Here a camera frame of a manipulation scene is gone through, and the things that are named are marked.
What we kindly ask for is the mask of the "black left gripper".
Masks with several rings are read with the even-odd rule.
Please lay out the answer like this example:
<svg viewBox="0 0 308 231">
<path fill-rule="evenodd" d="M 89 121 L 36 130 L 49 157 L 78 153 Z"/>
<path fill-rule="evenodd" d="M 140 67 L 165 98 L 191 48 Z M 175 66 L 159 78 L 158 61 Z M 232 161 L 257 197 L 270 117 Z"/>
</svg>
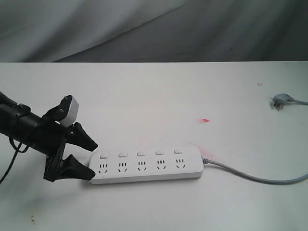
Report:
<svg viewBox="0 0 308 231">
<path fill-rule="evenodd" d="M 49 109 L 36 124 L 33 147 L 46 155 L 43 178 L 50 182 L 63 179 L 91 180 L 95 172 L 80 163 L 72 154 L 63 159 L 67 143 L 94 151 L 98 144 L 78 122 L 65 128 L 60 124 L 60 104 Z"/>
</svg>

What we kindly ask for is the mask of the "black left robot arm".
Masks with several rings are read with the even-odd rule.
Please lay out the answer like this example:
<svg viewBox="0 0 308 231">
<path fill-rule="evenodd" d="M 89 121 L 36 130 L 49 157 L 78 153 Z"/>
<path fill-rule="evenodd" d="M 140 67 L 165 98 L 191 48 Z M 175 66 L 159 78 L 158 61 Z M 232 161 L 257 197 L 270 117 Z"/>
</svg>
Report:
<svg viewBox="0 0 308 231">
<path fill-rule="evenodd" d="M 3 93 L 0 95 L 0 132 L 9 138 L 15 154 L 29 148 L 46 155 L 44 179 L 91 180 L 95 172 L 80 163 L 73 155 L 63 159 L 66 144 L 94 151 L 98 145 L 76 121 L 79 104 L 65 96 L 59 105 L 43 116 L 32 113 L 27 105 L 17 103 Z"/>
</svg>

